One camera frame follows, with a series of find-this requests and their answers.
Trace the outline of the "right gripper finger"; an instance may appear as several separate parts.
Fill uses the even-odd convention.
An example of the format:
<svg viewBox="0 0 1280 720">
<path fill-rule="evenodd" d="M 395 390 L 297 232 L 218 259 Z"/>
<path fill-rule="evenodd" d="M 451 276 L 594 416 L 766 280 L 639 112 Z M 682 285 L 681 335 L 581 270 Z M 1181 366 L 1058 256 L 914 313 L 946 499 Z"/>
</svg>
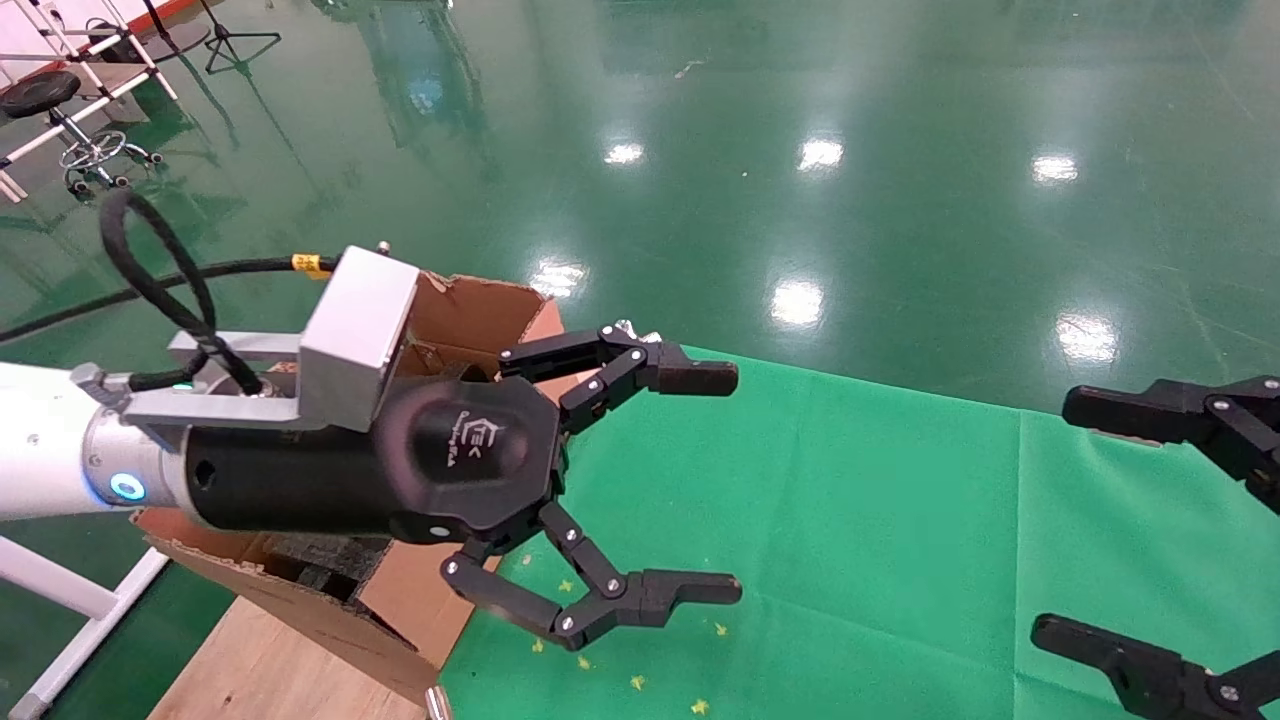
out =
<svg viewBox="0 0 1280 720">
<path fill-rule="evenodd" d="M 1160 379 L 1139 393 L 1071 388 L 1062 419 L 1111 436 L 1190 445 L 1274 514 L 1279 514 L 1279 380 L 1228 386 Z"/>
<path fill-rule="evenodd" d="M 1060 615 L 1039 615 L 1032 643 L 1106 675 L 1123 708 L 1143 719 L 1262 719 L 1279 697 L 1275 650 L 1212 673 L 1164 647 Z"/>
</svg>

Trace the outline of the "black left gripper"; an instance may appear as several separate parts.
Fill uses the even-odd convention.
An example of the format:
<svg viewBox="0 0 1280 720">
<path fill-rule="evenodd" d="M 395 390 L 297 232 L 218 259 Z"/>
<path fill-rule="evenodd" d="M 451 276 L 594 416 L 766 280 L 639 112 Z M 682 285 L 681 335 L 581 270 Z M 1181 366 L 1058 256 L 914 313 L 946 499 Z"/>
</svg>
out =
<svg viewBox="0 0 1280 720">
<path fill-rule="evenodd" d="M 552 501 L 563 489 L 561 429 L 576 436 L 643 389 L 731 396 L 735 363 L 696 360 L 676 342 L 613 324 L 506 348 L 498 368 L 525 380 L 396 380 L 366 432 L 195 428 L 186 448 L 193 511 L 221 530 L 465 541 L 440 566 L 452 591 L 570 651 L 617 626 L 663 628 L 682 603 L 742 598 L 732 574 L 618 571 Z M 559 396 L 559 409 L 532 386 L 581 373 L 588 378 Z M 484 566 L 493 546 L 522 544 L 538 530 L 588 587 L 568 607 Z"/>
</svg>

